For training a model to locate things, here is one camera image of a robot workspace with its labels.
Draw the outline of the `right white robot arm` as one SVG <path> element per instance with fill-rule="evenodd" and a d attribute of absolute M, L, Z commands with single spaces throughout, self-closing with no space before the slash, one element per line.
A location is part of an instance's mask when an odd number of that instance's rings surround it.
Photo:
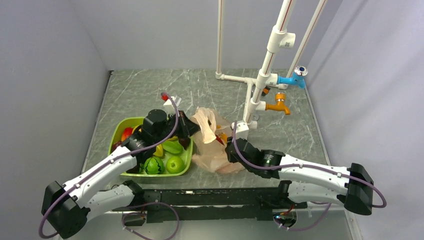
<path fill-rule="evenodd" d="M 361 164 L 337 167 L 313 163 L 281 151 L 260 150 L 245 139 L 231 137 L 225 152 L 231 163 L 240 163 L 264 179 L 279 179 L 275 200 L 282 208 L 320 202 L 343 206 L 358 215 L 372 214 L 374 181 Z"/>

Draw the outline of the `translucent orange plastic bag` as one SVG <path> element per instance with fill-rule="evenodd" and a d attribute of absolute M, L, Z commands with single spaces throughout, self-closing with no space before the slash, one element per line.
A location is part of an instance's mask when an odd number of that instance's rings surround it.
<path fill-rule="evenodd" d="M 245 169 L 241 163 L 229 162 L 225 152 L 227 140 L 232 134 L 231 123 L 227 119 L 215 109 L 206 107 L 198 107 L 189 119 L 200 127 L 200 131 L 192 136 L 196 153 L 191 159 L 196 165 L 218 174 L 238 173 Z M 216 140 L 216 135 L 224 145 Z"/>

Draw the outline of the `fake red cherry bunch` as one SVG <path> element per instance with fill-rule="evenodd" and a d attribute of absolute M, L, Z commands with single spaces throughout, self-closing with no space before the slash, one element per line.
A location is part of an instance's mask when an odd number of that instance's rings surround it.
<path fill-rule="evenodd" d="M 217 141 L 218 141 L 221 145 L 223 145 L 223 146 L 225 145 L 225 144 L 224 144 L 224 142 L 222 141 L 222 139 L 221 139 L 218 135 L 216 135 L 216 136 L 215 136 L 215 139 L 216 139 L 216 140 L 217 140 Z"/>

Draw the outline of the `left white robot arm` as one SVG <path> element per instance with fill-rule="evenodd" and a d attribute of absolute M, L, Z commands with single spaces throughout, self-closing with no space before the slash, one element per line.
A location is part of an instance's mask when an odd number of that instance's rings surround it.
<path fill-rule="evenodd" d="M 169 138 L 189 140 L 200 129 L 183 111 L 167 114 L 160 109 L 151 110 L 142 124 L 97 165 L 65 183 L 53 181 L 45 188 L 39 236 L 48 239 L 59 235 L 68 239 L 104 212 L 120 207 L 139 209 L 144 203 L 144 190 L 137 183 L 128 180 L 108 191 L 103 187 L 120 174 L 144 164 L 156 147 Z"/>

